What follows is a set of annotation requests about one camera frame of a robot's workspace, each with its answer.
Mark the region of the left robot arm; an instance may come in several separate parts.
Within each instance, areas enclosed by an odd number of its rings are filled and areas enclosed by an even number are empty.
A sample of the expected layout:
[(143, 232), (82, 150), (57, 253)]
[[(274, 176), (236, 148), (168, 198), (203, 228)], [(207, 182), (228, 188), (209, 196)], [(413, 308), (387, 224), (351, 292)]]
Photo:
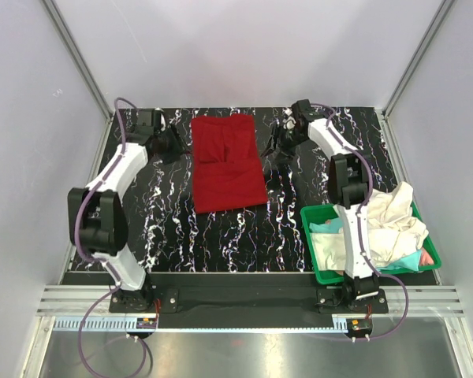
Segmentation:
[(128, 246), (122, 199), (152, 158), (176, 162), (187, 147), (162, 109), (137, 111), (113, 157), (85, 187), (68, 193), (69, 237), (80, 258), (100, 264), (112, 277), (111, 298), (126, 310), (144, 312), (156, 303), (153, 284)]

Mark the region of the right controller box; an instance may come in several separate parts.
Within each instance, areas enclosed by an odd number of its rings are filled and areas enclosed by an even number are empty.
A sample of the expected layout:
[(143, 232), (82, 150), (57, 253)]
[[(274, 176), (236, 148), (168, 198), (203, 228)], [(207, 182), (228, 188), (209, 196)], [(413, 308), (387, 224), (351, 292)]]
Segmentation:
[(354, 318), (348, 321), (348, 330), (360, 334), (371, 334), (373, 321), (370, 317)]

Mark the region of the cream white t shirt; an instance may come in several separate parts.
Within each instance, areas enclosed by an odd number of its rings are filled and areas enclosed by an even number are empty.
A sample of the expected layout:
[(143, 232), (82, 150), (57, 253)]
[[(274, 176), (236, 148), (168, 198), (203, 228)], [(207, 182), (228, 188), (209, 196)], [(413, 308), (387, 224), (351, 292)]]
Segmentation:
[(412, 194), (413, 188), (406, 182), (399, 183), (390, 193), (374, 189), (368, 205), (369, 230), (388, 228), (401, 232), (427, 231), (429, 235), (426, 225), (412, 215)]

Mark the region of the controller box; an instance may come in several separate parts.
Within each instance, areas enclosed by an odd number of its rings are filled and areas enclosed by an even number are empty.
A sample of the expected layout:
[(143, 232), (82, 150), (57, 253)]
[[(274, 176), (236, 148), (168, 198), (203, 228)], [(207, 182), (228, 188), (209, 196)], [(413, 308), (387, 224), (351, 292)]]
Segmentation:
[(370, 317), (354, 318), (348, 321), (348, 330), (360, 334), (371, 334), (373, 321)]
[(136, 329), (155, 330), (157, 327), (157, 317), (138, 317), (136, 320)]

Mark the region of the left aluminium frame post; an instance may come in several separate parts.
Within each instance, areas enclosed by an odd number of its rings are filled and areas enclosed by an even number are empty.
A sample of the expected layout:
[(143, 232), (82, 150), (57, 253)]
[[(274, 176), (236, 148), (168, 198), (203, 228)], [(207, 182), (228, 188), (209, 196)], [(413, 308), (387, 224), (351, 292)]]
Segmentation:
[(97, 105), (100, 113), (106, 120), (109, 120), (113, 115), (113, 110), (108, 105), (102, 91), (96, 83), (87, 62), (84, 60), (84, 57), (76, 44), (76, 40), (74, 39), (72, 32), (69, 30), (69, 26), (67, 25), (65, 18), (61, 14), (61, 11), (56, 4), (56, 1), (40, 0), (40, 3), (46, 11), (50, 22), (54, 26), (54, 29), (58, 33), (60, 40), (69, 53), (76, 70), (80, 74), (81, 79), (83, 80), (91, 97)]

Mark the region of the red t shirt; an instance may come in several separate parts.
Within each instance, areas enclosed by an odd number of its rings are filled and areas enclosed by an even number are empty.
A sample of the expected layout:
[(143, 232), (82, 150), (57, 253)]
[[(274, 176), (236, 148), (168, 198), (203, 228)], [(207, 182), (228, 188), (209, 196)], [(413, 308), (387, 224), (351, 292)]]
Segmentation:
[(192, 193), (198, 214), (267, 203), (253, 116), (195, 117), (191, 131)]

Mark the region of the aluminium frame post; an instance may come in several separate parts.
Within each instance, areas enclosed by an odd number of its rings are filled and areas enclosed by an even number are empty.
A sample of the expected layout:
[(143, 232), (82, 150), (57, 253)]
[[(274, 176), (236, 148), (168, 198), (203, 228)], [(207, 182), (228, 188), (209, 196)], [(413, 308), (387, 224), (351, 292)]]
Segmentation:
[(84, 60), (84, 57), (76, 44), (76, 40), (74, 39), (72, 32), (69, 30), (69, 26), (67, 25), (65, 18), (61, 14), (61, 11), (56, 4), (56, 1), (40, 0), (40, 3), (46, 11), (50, 22), (54, 26), (54, 29), (58, 33), (60, 40), (69, 53), (76, 70), (80, 74), (81, 79), (83, 80), (91, 97), (97, 105), (100, 113), (106, 120), (109, 120), (113, 115), (113, 110), (108, 105), (102, 91), (96, 83), (87, 62)]
[(438, 9), (433, 15), (428, 27), (423, 34), (423, 37), (421, 38), (418, 46), (415, 48), (415, 51), (408, 62), (406, 69), (399, 79), (397, 86), (395, 87), (386, 105), (382, 108), (382, 114), (384, 118), (388, 118), (396, 107), (398, 101), (411, 82), (415, 71), (418, 69), (420, 63), (424, 59), (427, 51), (435, 40), (437, 34), (439, 33), (442, 25), (444, 24), (455, 4), (456, 0), (442, 0), (440, 2)]

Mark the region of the teal t shirt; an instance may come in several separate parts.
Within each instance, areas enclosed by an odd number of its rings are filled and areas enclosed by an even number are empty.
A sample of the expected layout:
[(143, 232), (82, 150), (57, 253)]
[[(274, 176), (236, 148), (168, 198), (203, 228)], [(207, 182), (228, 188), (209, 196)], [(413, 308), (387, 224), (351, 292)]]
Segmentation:
[[(321, 270), (345, 269), (346, 251), (342, 220), (334, 218), (324, 224), (311, 224), (314, 233), (315, 256)], [(420, 251), (427, 231), (397, 231), (388, 228), (372, 228), (368, 231), (372, 264), (377, 270), (406, 269), (416, 271)]]

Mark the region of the left controller box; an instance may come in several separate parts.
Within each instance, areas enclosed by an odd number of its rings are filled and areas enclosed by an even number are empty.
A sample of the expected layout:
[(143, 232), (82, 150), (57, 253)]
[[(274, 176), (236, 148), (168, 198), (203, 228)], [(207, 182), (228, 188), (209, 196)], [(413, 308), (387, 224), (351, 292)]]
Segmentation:
[(155, 330), (157, 327), (157, 317), (138, 317), (136, 320), (136, 329)]

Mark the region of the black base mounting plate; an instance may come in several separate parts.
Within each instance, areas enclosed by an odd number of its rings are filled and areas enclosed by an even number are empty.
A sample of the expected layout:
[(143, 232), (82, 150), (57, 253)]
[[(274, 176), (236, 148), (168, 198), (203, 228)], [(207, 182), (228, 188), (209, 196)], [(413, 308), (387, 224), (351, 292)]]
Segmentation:
[(151, 273), (159, 328), (181, 332), (309, 331), (332, 326), (331, 317), (385, 313), (382, 297), (348, 303), (341, 288), (319, 284), (312, 273)]

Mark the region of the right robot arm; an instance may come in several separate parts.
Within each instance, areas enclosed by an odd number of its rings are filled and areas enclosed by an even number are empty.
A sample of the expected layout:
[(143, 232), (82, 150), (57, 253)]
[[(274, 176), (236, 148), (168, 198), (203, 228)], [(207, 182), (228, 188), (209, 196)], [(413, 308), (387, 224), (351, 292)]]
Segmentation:
[(328, 198), (342, 220), (345, 268), (338, 303), (352, 312), (367, 313), (378, 302), (379, 272), (371, 261), (367, 204), (373, 191), (371, 168), (363, 153), (333, 125), (335, 111), (307, 99), (294, 102), (282, 124), (274, 126), (261, 156), (292, 158), (296, 147), (311, 140), (330, 160)]

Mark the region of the aluminium front rail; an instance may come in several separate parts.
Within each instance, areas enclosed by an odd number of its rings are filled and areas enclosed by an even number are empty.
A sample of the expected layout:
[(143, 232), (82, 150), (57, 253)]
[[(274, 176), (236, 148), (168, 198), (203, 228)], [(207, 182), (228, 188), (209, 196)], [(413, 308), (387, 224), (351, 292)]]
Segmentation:
[[(341, 291), (334, 287), (160, 287), (154, 289), (160, 313), (180, 313), (190, 309), (302, 309), (328, 314), (352, 312), (339, 302)], [(105, 286), (48, 286), (38, 304), (38, 316), (81, 316), (91, 306), (93, 314), (152, 313), (154, 305), (126, 304)], [(449, 286), (410, 286), (406, 291), (387, 286), (371, 306), (371, 313), (410, 317), (458, 317), (464, 314), (458, 294)]]

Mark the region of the right aluminium frame post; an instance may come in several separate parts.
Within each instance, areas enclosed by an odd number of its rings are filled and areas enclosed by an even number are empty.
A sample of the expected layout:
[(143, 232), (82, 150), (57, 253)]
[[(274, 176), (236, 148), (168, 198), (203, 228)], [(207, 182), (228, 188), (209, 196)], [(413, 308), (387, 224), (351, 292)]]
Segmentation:
[(440, 2), (438, 9), (433, 15), (428, 27), (423, 34), (423, 37), (421, 38), (418, 46), (415, 48), (415, 51), (408, 62), (406, 69), (399, 79), (397, 86), (395, 87), (386, 105), (382, 108), (382, 114), (384, 118), (388, 118), (396, 107), (398, 101), (411, 82), (415, 71), (418, 69), (420, 63), (424, 59), (427, 51), (435, 40), (437, 34), (439, 33), (442, 25), (444, 24), (455, 4), (456, 0), (442, 0)]

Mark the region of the green plastic bin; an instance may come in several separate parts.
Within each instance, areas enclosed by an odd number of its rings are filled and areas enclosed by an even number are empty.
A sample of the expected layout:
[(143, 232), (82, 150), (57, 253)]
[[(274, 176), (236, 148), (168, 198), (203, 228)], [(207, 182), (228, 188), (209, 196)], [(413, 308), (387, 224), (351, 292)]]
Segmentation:
[[(305, 206), (300, 211), (302, 225), (306, 235), (308, 249), (311, 253), (313, 271), (317, 282), (321, 285), (338, 285), (342, 284), (344, 279), (343, 276), (333, 270), (321, 270), (319, 268), (319, 259), (315, 256), (315, 245), (313, 240), (314, 233), (310, 229), (311, 224), (323, 224), (327, 220), (332, 220), (337, 217), (337, 213), (334, 210), (333, 204), (321, 204), (315, 206)], [(435, 269), (440, 269), (442, 265), (441, 257), (437, 252), (437, 249), (430, 236), (427, 236), (423, 242), (423, 248), (431, 257), (433, 263), (431, 265), (421, 265), (416, 271), (406, 269), (405, 267), (400, 269), (384, 269), (384, 273), (391, 273), (394, 276), (403, 274), (416, 274), (419, 272), (427, 272)]]

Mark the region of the pink t shirt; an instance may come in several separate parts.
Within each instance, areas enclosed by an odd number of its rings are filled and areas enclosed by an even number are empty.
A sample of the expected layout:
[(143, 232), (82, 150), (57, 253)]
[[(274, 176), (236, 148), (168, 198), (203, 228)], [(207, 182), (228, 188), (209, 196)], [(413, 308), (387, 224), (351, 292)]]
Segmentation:
[(429, 252), (425, 248), (422, 248), (420, 251), (419, 267), (431, 266), (433, 264), (434, 259), (430, 256)]

